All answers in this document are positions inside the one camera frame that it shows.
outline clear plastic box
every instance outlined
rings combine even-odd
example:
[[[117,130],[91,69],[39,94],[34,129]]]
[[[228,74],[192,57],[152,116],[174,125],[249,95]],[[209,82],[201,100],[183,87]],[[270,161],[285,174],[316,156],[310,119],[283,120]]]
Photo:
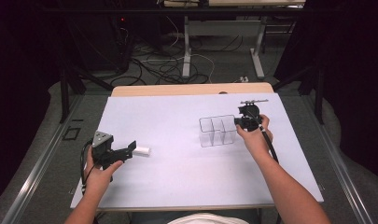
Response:
[[[234,115],[200,119],[201,147],[213,147],[234,143],[236,127]]]

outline white object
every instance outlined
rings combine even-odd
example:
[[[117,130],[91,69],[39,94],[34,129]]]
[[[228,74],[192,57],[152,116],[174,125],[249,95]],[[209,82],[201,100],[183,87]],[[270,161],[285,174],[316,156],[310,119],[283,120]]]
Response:
[[[199,213],[187,217],[181,217],[168,224],[248,224],[236,217],[221,217],[209,213]]]
[[[150,156],[150,148],[149,147],[136,147],[133,151],[134,155],[137,156]]]

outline table leg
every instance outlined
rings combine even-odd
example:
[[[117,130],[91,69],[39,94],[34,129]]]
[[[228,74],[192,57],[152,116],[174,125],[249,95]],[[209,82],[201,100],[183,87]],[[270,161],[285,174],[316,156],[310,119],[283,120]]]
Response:
[[[261,49],[261,41],[262,41],[262,38],[264,37],[264,31],[265,31],[266,24],[267,24],[267,18],[262,17],[261,18],[261,25],[259,26],[259,29],[258,29],[258,37],[257,37],[257,40],[256,40],[256,46],[255,46],[254,49],[250,49],[253,64],[255,65],[256,75],[258,76],[259,79],[264,79],[264,72],[263,72],[262,67],[261,67],[261,62],[260,62],[260,58],[259,58],[259,51]]]
[[[189,47],[189,18],[185,16],[185,59],[183,63],[183,77],[189,77],[191,49]]]

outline white shirt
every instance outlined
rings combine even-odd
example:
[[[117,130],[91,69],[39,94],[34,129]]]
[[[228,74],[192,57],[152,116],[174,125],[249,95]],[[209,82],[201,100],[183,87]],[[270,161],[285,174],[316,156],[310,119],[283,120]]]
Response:
[[[221,217],[208,213],[199,213],[178,218],[168,224],[248,224],[235,217]]]

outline desk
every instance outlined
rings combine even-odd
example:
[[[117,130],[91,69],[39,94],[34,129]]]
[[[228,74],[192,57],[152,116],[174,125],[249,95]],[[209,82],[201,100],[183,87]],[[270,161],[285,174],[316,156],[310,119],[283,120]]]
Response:
[[[198,1],[173,2],[164,1],[166,7],[196,7]],[[270,7],[303,5],[305,0],[209,0],[210,7]],[[260,21],[189,21],[185,16],[185,58],[183,64],[183,77],[189,77],[191,48],[190,35],[246,35],[256,36],[255,47],[250,49],[253,64],[258,78],[264,78],[264,72],[259,59],[259,49],[264,36],[267,18]]]
[[[150,147],[118,169],[100,211],[167,211],[273,206],[262,174],[239,135],[235,142],[201,147],[199,118],[238,114],[243,100],[271,119],[280,164],[319,201],[322,195],[276,93],[266,83],[117,87],[98,130],[112,133],[112,148],[133,140]],[[81,198],[78,184],[71,207]]]

